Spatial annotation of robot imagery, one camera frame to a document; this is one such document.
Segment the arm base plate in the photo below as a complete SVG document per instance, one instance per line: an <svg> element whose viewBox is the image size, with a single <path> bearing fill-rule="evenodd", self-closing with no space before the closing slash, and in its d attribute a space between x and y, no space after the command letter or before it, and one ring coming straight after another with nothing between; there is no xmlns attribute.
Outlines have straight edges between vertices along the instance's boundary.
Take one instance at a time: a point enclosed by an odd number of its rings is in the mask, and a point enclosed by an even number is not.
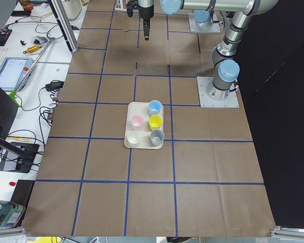
<svg viewBox="0 0 304 243"><path fill-rule="evenodd" d="M201 108L239 108L237 92L232 84L226 91L213 85L213 77L197 76L197 86Z"/></svg>
<svg viewBox="0 0 304 243"><path fill-rule="evenodd" d="M205 33L205 34L220 34L219 21L216 14L213 14L206 22L198 22L193 13L188 14L189 30L191 33Z"/></svg>

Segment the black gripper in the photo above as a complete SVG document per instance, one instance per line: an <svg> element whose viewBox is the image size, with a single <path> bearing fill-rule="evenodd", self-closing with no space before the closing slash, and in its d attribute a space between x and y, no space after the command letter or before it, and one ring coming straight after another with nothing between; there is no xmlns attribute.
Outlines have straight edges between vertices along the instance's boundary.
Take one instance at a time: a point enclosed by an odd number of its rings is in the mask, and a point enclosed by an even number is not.
<svg viewBox="0 0 304 243"><path fill-rule="evenodd" d="M138 0L137 9L143 19L144 40L149 40L150 19L154 16L154 0Z"/></svg>

